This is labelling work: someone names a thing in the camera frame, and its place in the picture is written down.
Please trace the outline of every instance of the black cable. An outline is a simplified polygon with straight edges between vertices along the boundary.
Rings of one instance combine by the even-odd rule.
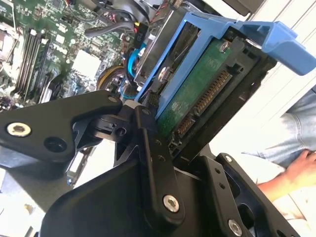
[[[117,10],[117,9],[107,9],[105,8],[98,0],[91,0],[94,4],[96,4],[99,8],[101,8],[105,12],[111,12],[111,13],[124,13],[131,17],[131,20],[134,18],[136,22],[138,22],[138,19],[130,12],[125,10]]]
[[[74,17],[76,20],[78,20],[78,21],[85,22],[85,23],[91,23],[91,22],[95,22],[95,21],[99,20],[100,17],[101,17],[101,15],[98,15],[98,16],[96,16],[96,17],[93,18],[93,19],[84,19],[84,18],[81,18],[81,17],[76,16],[76,15],[74,15],[74,14],[73,14],[73,17]]]
[[[123,22],[117,22],[111,26],[105,26],[105,27],[93,27],[86,29],[84,34],[87,37],[97,37],[104,35],[108,32],[112,32],[114,30],[117,30],[119,28],[128,28],[130,30],[134,29],[134,22],[133,21],[123,21]]]

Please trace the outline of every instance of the person's hand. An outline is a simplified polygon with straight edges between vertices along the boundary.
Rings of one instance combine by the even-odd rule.
[[[284,175],[294,189],[316,185],[316,153],[304,150]]]

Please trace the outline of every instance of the ram slot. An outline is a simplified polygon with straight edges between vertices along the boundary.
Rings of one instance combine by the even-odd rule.
[[[23,58],[16,84],[15,93],[20,94],[24,101],[30,87],[33,76],[34,65],[40,48],[40,38],[28,32],[23,49]]]

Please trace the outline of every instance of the green circuit board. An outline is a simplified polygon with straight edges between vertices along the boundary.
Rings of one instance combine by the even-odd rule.
[[[223,40],[213,39],[158,118],[158,129],[164,136],[168,136],[186,116],[188,110],[212,83],[214,75],[231,53],[230,47],[224,53],[219,51],[223,42]]]
[[[102,60],[101,70],[121,62],[120,33],[108,33],[95,38],[84,35],[85,29],[106,26],[106,23],[100,20],[91,23],[76,20],[74,15],[83,19],[96,17],[79,0],[71,8],[63,0],[14,0],[13,8],[17,27],[45,32],[51,40],[46,60],[48,66],[69,72],[81,49]],[[12,3],[8,0],[0,0],[0,19],[13,22]]]

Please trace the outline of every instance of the computer chip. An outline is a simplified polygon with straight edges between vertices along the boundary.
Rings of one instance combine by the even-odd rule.
[[[60,0],[53,0],[52,5],[53,5],[55,8],[60,8]]]

